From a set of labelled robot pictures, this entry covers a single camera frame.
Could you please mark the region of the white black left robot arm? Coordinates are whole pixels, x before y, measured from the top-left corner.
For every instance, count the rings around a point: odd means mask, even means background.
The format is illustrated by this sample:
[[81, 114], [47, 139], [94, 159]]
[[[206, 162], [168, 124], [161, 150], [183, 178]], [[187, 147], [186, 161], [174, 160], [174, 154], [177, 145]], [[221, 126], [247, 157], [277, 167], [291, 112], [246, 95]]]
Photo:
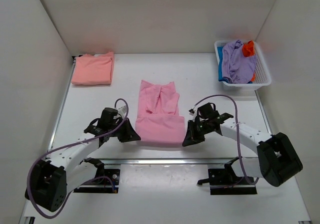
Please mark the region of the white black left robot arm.
[[141, 140], [128, 119], [127, 106], [104, 108], [101, 116], [84, 130], [82, 141], [58, 148], [57, 154], [49, 160], [44, 157], [37, 160], [28, 173], [25, 198], [55, 212], [80, 185], [90, 180], [101, 182], [105, 176], [104, 164], [90, 154], [113, 137], [121, 143]]

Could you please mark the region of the pink t-shirt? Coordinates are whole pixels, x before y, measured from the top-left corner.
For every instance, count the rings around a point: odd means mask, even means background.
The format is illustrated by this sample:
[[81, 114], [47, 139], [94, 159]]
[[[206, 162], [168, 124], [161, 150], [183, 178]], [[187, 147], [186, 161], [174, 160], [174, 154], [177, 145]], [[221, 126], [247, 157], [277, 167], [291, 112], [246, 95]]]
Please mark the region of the pink t-shirt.
[[135, 123], [141, 141], [160, 145], [181, 145], [185, 118], [179, 114], [179, 93], [174, 82], [166, 85], [141, 81]]

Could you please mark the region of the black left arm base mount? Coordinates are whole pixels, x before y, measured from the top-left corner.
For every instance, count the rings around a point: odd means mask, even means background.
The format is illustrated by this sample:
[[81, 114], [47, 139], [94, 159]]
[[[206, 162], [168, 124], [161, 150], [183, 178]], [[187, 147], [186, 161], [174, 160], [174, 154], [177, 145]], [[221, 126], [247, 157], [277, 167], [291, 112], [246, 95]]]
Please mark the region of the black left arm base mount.
[[84, 160], [85, 164], [95, 167], [96, 173], [93, 180], [88, 180], [77, 187], [74, 193], [110, 193], [117, 194], [120, 183], [120, 167], [104, 164], [94, 158]]

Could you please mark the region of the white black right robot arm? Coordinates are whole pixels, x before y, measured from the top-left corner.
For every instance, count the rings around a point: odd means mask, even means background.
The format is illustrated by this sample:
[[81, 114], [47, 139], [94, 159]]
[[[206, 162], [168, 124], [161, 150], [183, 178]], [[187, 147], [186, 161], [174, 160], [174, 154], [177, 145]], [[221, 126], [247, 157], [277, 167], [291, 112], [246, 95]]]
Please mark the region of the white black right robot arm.
[[219, 114], [214, 103], [207, 103], [189, 110], [192, 119], [188, 121], [183, 146], [205, 141], [205, 135], [215, 132], [236, 141], [238, 156], [224, 164], [222, 173], [208, 181], [225, 179], [228, 185], [245, 179], [265, 179], [278, 187], [302, 171], [303, 164], [288, 136], [279, 132], [272, 135], [254, 129], [238, 121], [238, 116]]

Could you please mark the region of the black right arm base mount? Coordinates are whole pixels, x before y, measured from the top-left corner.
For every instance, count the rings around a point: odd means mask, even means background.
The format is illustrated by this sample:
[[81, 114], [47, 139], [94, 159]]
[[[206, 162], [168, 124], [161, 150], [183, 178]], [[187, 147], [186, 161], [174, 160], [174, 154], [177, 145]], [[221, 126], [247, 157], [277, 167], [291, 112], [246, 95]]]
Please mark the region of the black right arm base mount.
[[211, 167], [208, 169], [208, 178], [200, 179], [198, 186], [209, 184], [211, 195], [255, 195], [256, 187], [249, 185], [246, 179], [236, 176], [232, 170], [232, 164], [239, 158], [236, 157], [223, 165], [223, 167]]

